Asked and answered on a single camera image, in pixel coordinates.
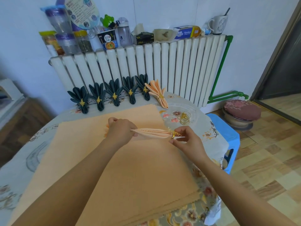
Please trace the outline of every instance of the tablecloth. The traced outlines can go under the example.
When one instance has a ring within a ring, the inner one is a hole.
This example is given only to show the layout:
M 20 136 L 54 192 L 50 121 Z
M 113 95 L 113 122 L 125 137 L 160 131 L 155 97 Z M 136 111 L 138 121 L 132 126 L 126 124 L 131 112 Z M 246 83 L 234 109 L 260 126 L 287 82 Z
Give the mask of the tablecloth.
M 0 169 L 0 226 L 5 226 L 8 223 L 13 209 L 17 206 L 22 193 L 29 184 L 33 173 L 53 139 L 59 123 L 63 121 L 73 121 L 104 113 L 122 111 L 133 106 L 155 104 L 166 126 L 170 129 L 175 129 L 182 126 L 180 117 L 183 112 L 186 112 L 190 117 L 190 122 L 187 125 L 202 139 L 209 158 L 217 165 L 221 165 L 224 154 L 228 150 L 228 143 L 216 130 L 210 118 L 203 114 L 198 107 L 188 100 L 169 92 L 165 93 L 169 104 L 168 109 L 163 109 L 154 97 L 146 101 L 140 91 L 136 92 L 135 96 L 136 104 L 132 105 L 129 103 L 127 94 L 123 92 L 119 97 L 120 106 L 116 107 L 113 105 L 112 99 L 107 95 L 104 99 L 105 109 L 102 112 L 97 110 L 95 101 L 89 100 L 89 112 L 87 114 L 82 114 L 74 106 L 72 109 L 58 115 L 39 130 L 13 159 Z M 159 219 L 153 219 L 141 225 L 191 226 L 203 225 L 204 223 L 211 225 L 219 218 L 220 198 L 200 170 L 185 155 L 182 156 L 199 185 L 200 199 Z

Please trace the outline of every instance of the green frog toy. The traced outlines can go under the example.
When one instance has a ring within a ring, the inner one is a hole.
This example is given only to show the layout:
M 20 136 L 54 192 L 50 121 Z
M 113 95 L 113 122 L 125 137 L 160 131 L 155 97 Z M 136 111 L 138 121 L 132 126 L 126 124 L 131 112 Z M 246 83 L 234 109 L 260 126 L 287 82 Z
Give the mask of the green frog toy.
M 100 18 L 101 23 L 104 27 L 109 28 L 111 26 L 111 23 L 114 23 L 114 17 L 109 16 L 108 14 L 104 15 L 104 18 Z

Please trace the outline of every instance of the dog drawing on mug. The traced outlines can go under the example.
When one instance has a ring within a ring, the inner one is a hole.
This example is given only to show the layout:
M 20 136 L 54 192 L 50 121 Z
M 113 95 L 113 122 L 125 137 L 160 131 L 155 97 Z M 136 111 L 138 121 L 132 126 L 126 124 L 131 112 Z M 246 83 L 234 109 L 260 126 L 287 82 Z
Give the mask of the dog drawing on mug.
M 217 27 L 217 31 L 222 32 L 224 29 L 225 18 L 221 19 L 219 21 L 219 23 L 220 23 L 220 26 Z

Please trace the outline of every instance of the mug handle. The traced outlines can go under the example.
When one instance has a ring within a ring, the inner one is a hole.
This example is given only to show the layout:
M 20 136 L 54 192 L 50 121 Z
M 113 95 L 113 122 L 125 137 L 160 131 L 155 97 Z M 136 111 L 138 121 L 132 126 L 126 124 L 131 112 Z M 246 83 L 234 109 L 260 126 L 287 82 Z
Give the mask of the mug handle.
M 210 27 L 210 25 L 209 25 L 211 21 L 214 22 L 214 19 L 211 19 L 210 21 L 208 21 L 208 27 L 209 27 L 209 29 L 210 29 L 211 31 L 214 31 L 214 30 Z

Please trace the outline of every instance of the water bottle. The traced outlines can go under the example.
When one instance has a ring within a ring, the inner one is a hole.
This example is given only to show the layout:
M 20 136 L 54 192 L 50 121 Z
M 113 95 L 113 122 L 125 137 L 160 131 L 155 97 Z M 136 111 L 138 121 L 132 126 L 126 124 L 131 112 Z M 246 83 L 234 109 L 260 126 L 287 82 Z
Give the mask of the water bottle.
M 116 21 L 118 26 L 118 35 L 122 47 L 133 45 L 132 34 L 129 27 L 129 21 L 125 17 L 120 17 Z

